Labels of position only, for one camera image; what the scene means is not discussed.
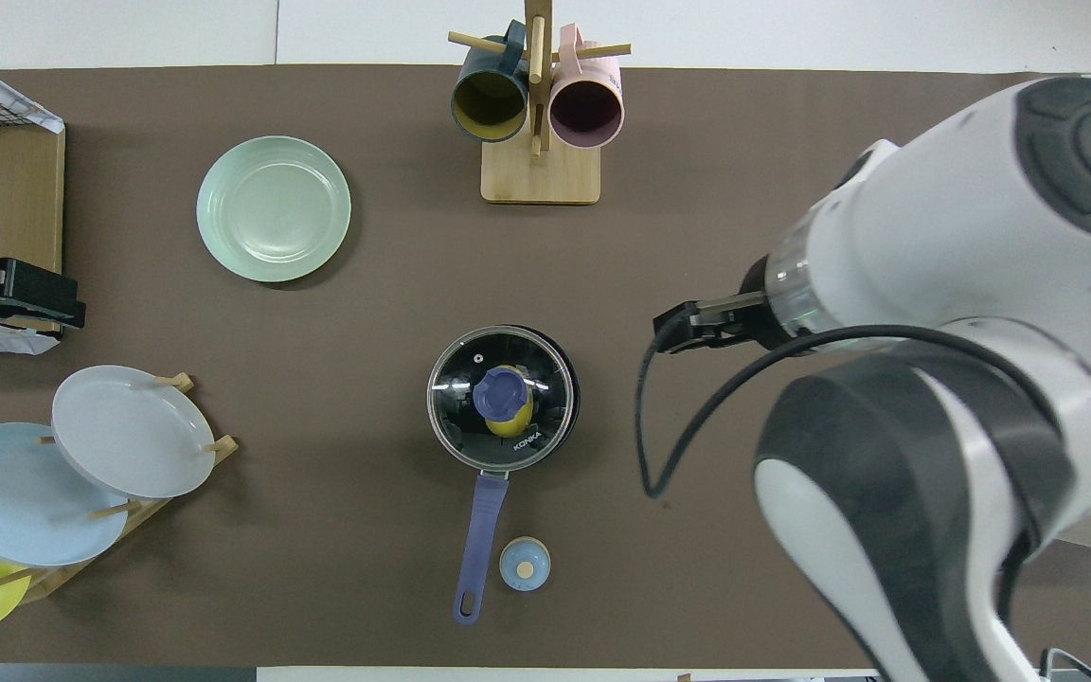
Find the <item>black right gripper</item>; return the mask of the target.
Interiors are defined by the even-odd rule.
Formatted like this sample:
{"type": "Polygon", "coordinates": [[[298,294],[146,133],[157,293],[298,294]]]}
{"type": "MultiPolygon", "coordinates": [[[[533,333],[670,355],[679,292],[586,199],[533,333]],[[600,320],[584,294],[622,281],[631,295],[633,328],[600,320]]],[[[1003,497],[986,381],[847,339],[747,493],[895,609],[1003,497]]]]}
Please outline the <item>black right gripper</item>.
{"type": "Polygon", "coordinates": [[[750,267],[733,301],[723,299],[719,306],[711,301],[684,301],[656,316],[655,352],[684,352],[700,347],[700,342],[709,347],[754,342],[767,350],[787,344],[788,332],[775,316],[766,294],[768,260],[762,258],[750,267]]]}

